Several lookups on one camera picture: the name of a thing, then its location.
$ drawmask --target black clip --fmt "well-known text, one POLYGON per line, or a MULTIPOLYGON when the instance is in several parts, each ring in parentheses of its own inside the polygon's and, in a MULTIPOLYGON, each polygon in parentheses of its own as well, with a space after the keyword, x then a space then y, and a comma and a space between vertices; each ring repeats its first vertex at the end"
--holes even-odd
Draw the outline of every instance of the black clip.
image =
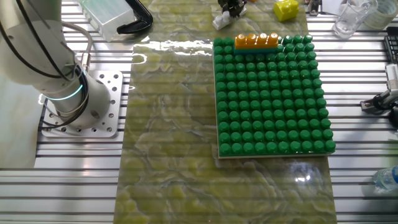
POLYGON ((119 26, 117 29, 118 34, 136 34, 150 28, 154 23, 154 18, 145 6, 139 0, 126 0, 126 2, 134 11, 137 20, 130 24, 119 26))

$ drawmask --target glass beaker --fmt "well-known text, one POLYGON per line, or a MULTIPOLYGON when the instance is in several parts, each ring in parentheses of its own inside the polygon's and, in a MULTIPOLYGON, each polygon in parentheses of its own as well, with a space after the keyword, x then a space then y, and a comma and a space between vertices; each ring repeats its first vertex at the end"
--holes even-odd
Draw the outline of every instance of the glass beaker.
POLYGON ((370 13, 377 10, 376 0, 347 0, 333 30, 342 38, 351 37, 370 13))

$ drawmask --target black bracket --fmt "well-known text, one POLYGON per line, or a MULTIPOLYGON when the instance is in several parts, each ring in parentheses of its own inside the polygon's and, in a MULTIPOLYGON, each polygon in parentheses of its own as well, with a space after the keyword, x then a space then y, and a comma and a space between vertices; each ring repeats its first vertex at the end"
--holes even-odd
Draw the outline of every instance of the black bracket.
POLYGON ((322 4, 322 0, 310 0, 308 4, 308 12, 310 16, 318 16, 319 13, 319 5, 322 4))
POLYGON ((139 0, 126 0, 134 11, 137 20, 123 26, 119 26, 118 34, 136 34, 150 28, 154 23, 154 18, 139 0))

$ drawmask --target metal mounting plate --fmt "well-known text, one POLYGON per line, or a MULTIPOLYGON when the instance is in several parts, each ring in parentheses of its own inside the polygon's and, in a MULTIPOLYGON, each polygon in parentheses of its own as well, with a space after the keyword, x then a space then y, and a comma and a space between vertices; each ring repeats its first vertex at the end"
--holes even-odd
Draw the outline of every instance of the metal mounting plate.
MULTIPOLYGON (((53 128, 50 131, 42 130, 48 138, 114 138, 118 133, 118 119, 120 111, 121 93, 123 87, 123 74, 116 71, 90 71, 90 75, 107 87, 110 94, 109 109, 92 128, 78 130, 70 125, 53 128)), ((48 100, 47 106, 55 111, 54 105, 48 100)), ((63 121, 46 110, 44 121, 55 124, 63 121)))

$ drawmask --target white plastic part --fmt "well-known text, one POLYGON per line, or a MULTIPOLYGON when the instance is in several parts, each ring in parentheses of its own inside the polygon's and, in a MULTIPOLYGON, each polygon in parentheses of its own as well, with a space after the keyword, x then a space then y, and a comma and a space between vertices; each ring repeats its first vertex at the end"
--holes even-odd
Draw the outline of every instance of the white plastic part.
POLYGON ((83 14, 106 41, 118 34, 117 28, 136 20, 134 11, 125 0, 79 0, 83 14))
POLYGON ((386 65, 387 87, 391 91, 398 91, 398 66, 395 64, 386 65))
MULTIPOLYGON (((243 7, 242 12, 239 16, 243 16, 246 13, 246 6, 243 7)), ((233 19, 229 16, 229 12, 224 12, 221 16, 216 16, 213 20, 213 26, 216 30, 220 30, 227 25, 233 23, 236 19, 233 19)))

